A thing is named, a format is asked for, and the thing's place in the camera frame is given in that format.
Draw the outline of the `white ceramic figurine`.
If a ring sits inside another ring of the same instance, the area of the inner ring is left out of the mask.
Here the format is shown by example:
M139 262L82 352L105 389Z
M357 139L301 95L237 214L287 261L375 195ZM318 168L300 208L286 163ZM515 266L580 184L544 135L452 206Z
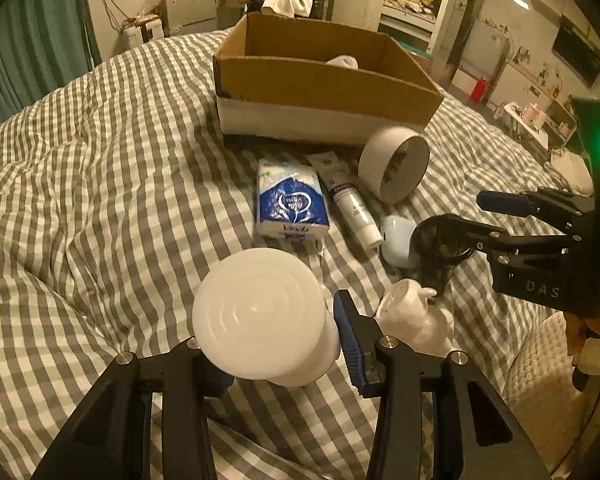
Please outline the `white ceramic figurine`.
M391 285L382 297L374 319L382 333L393 336L414 351L445 358L454 344L454 318L434 303L437 291L406 278Z

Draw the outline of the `silver mini fridge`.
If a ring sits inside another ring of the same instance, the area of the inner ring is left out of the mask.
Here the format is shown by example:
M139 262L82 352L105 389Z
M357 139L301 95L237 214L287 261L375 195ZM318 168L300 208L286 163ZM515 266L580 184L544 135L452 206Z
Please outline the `silver mini fridge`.
M161 0L159 11L170 37L212 32L218 28L215 0Z

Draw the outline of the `red fire extinguisher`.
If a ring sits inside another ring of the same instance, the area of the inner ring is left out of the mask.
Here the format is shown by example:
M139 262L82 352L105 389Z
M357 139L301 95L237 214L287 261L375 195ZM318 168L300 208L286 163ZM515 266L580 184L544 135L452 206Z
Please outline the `red fire extinguisher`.
M475 104L480 104L483 98L486 96L486 92L488 92L490 88L490 82L481 77L475 84L475 87L471 90L471 94L469 99L471 102Z

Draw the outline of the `light blue earbud case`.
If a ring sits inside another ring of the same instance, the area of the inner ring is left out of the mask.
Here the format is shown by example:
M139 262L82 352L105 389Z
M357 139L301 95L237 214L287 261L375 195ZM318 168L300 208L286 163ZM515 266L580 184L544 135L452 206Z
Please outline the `light blue earbud case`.
M412 244L417 223L411 219L390 214L381 223L382 243L380 252L385 262L396 268L413 270L418 263L418 255Z

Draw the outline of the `dark suitcase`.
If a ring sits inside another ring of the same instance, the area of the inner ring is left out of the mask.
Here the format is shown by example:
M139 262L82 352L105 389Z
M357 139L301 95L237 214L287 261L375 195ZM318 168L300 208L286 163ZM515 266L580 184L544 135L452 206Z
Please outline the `dark suitcase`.
M335 0L313 0L310 18L330 22Z

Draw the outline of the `white plastic bottle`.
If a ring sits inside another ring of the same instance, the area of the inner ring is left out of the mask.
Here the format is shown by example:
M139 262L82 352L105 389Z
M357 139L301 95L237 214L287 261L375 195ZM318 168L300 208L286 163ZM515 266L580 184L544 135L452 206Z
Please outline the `white plastic bottle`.
M340 355L317 278L299 258L274 248L243 250L215 263L196 292L193 326L217 368L285 388L315 382Z

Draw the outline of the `grey checkered duvet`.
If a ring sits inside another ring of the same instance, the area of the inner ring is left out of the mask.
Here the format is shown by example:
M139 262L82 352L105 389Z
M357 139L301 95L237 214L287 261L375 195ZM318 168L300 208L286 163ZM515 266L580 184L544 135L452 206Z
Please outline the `grey checkered duvet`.
M225 147L212 53L227 32L163 40L112 58L0 125L0 462L29 479L92 383L120 351L152 356L192 331L211 266L271 246L300 258L327 300L348 288L373 312L399 279L362 252L330 206L317 247L254 237L258 161L302 152L249 140ZM455 212L516 234L548 233L476 205L481 190L554 186L519 144L443 93L425 129L426 176L380 220ZM553 469L579 432L559 313L492 290L486 258L451 274L440 301L455 339L501 390ZM206 401L221 479L364 479L377 402L351 387L342 359L318 382L284 389L238 380Z

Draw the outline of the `small white folding table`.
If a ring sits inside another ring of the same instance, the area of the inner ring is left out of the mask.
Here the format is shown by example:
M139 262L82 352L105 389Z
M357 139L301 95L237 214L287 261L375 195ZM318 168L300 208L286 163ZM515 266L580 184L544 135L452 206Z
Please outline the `small white folding table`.
M550 149L548 134L533 124L527 124L517 103L509 102L502 107L501 122L516 140L529 142L544 152Z

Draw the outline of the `blue tissue pack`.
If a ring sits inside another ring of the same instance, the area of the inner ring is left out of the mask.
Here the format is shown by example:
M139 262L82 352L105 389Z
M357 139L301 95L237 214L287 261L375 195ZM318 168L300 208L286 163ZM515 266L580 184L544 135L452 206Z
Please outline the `blue tissue pack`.
M320 180L311 166L260 159L257 233L286 240L322 240L330 222Z

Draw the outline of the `black round object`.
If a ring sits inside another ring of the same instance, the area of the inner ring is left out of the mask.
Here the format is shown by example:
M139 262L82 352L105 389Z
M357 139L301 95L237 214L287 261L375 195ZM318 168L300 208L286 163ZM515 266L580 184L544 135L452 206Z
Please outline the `black round object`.
M416 280L439 296L444 294L453 269L475 252L463 219L456 214L439 214L420 222L411 245L417 257Z

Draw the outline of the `white cream tube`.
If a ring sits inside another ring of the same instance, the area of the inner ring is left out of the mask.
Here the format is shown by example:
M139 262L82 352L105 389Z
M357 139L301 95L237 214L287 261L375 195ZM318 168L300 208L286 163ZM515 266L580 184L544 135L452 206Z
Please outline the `white cream tube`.
M311 154L308 159L325 183L358 244L364 252L375 250L382 243L382 235L349 169L334 152Z

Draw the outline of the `open cardboard box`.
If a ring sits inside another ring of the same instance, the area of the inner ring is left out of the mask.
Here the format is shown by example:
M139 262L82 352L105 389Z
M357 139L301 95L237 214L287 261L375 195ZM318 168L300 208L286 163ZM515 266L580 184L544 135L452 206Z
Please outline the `open cardboard box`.
M393 38L308 18L245 15L213 76L226 136L361 146L385 126L422 130L443 101Z

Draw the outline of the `white suitcase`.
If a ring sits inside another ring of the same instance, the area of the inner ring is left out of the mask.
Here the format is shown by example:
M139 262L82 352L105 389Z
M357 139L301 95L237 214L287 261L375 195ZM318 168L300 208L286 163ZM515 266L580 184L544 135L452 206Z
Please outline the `white suitcase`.
M145 14L128 18L122 26L121 33L125 47L128 50L164 37L162 21L157 14Z

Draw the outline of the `green curtain left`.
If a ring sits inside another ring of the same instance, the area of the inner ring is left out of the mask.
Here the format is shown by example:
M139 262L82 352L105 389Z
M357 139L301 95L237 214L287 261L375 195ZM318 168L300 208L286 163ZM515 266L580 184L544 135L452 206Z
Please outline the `green curtain left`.
M3 0L0 123L100 62L87 0Z

